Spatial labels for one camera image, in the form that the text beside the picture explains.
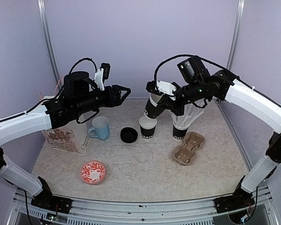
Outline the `black paper coffee cup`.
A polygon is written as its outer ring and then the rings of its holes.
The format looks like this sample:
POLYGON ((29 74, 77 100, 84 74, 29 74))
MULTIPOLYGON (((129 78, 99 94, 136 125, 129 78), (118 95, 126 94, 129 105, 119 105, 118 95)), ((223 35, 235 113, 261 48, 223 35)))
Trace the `black paper coffee cup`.
POLYGON ((156 95, 151 93, 149 99, 144 108, 144 116, 148 119, 156 119, 159 115, 164 112, 164 108, 158 105, 162 95, 156 95))

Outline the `black plastic cup lid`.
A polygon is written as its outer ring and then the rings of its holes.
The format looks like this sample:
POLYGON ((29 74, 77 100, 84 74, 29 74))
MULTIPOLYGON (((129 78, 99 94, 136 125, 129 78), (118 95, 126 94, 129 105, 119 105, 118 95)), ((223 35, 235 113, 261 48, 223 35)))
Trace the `black plastic cup lid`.
POLYGON ((124 127, 120 131, 120 139, 125 143, 133 143, 137 140, 138 133, 132 127, 124 127))

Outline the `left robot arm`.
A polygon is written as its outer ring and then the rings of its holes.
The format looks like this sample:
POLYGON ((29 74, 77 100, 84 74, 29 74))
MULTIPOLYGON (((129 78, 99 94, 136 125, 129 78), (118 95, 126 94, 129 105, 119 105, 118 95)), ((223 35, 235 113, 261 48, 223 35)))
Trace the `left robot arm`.
POLYGON ((106 75, 99 83, 89 78, 88 72, 76 71, 64 77, 63 89, 52 98, 44 98, 31 109, 0 119, 0 177, 30 193, 50 209, 56 204, 46 181, 28 173, 4 154, 2 146, 32 133, 56 129, 71 121, 80 123, 79 117, 101 107, 120 106, 131 93, 120 85, 105 86, 106 75))

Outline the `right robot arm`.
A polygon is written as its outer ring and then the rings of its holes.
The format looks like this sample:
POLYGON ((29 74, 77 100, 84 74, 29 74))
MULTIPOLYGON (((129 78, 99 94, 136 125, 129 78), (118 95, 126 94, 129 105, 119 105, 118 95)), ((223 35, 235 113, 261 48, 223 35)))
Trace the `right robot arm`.
POLYGON ((197 55, 185 54, 183 57, 186 59, 177 67, 187 85, 180 87, 175 82, 157 79, 160 67, 179 58, 178 55, 161 62, 155 69, 154 79, 147 83, 146 90, 161 97, 153 104, 154 108, 147 111, 149 118, 158 117, 165 109, 182 116, 185 105, 194 105, 198 100, 203 100, 207 105, 212 98, 217 98, 242 108, 273 130, 265 155, 244 176, 230 198, 230 204, 240 208, 248 201, 248 194, 256 190, 281 164, 281 105, 223 66, 197 55))

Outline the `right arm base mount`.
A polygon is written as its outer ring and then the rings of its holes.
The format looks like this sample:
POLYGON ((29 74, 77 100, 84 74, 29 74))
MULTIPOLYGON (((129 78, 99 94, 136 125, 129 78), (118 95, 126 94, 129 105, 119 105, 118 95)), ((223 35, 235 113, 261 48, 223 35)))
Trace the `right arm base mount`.
POLYGON ((241 189, 242 180, 238 183, 232 195, 222 196, 214 199, 217 213, 237 210, 255 204, 252 193, 247 193, 241 189))

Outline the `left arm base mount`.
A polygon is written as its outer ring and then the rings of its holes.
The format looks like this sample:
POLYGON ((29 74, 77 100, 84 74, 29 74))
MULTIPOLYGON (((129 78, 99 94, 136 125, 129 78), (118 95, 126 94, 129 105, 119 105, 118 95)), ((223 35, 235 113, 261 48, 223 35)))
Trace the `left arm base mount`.
POLYGON ((53 195, 47 182, 40 176, 38 176, 38 179, 42 184, 42 191, 32 198, 31 205, 46 210, 69 214, 72 200, 53 195))

